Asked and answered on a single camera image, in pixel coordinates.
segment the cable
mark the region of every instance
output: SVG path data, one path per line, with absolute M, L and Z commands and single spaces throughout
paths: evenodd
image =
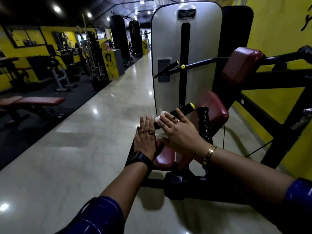
M 253 151 L 252 153 L 248 154 L 246 157 L 249 157 L 250 155 L 252 155 L 253 153 L 257 152 L 258 150 L 262 149 L 263 147 L 267 146 L 268 144 L 270 144 L 273 140 L 271 140 L 270 142 L 267 142 L 265 145 L 261 146 L 259 149 L 256 149 L 255 151 Z
M 225 137 L 225 124 L 224 124 L 224 131 L 223 131 L 223 149 L 224 149 L 224 137 Z

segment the tiled floor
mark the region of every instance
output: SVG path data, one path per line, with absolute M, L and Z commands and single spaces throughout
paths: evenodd
M 145 56 L 0 171 L 0 233 L 54 233 L 122 171 L 139 116 L 155 114 L 150 56 Z M 248 154 L 259 143 L 230 110 L 225 149 Z M 214 137 L 222 146 L 223 130 Z M 256 160 L 264 151 L 257 152 Z M 196 162 L 190 165 L 203 175 Z M 163 173 L 154 172 L 154 177 Z M 279 233 L 252 208 L 185 199 L 141 188 L 125 233 Z

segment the hand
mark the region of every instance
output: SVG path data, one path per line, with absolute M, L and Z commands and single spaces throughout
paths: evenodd
M 162 127 L 168 138 L 161 138 L 162 142 L 176 152 L 189 155 L 193 159 L 206 154 L 211 147 L 197 132 L 195 126 L 177 108 L 181 121 L 170 113 L 160 115 L 158 124 Z
M 159 154 L 158 151 L 161 151 L 164 147 L 164 144 L 157 146 L 156 137 L 155 137 L 155 128 L 154 128 L 154 116 L 149 119 L 149 116 L 146 114 L 145 124 L 142 117 L 140 117 L 140 126 L 138 126 L 135 139 L 134 139 L 134 152 L 141 151 L 145 154 L 151 161 L 154 160 Z

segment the gold bracelet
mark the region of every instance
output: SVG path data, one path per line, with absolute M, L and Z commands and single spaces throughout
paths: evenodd
M 210 162 L 210 157 L 216 148 L 217 148 L 217 146 L 214 145 L 211 149 L 208 150 L 208 153 L 207 153 L 206 157 L 204 158 L 204 161 L 202 162 L 203 169 L 205 169 L 205 170 L 207 169 L 207 165 Z

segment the black smartwatch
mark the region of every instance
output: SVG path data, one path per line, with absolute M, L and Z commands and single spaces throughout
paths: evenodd
M 147 165 L 148 168 L 147 176 L 149 176 L 149 174 L 152 172 L 154 168 L 154 163 L 148 157 L 146 157 L 145 154 L 142 153 L 141 151 L 136 151 L 131 155 L 129 155 L 125 167 L 135 162 L 143 162 Z

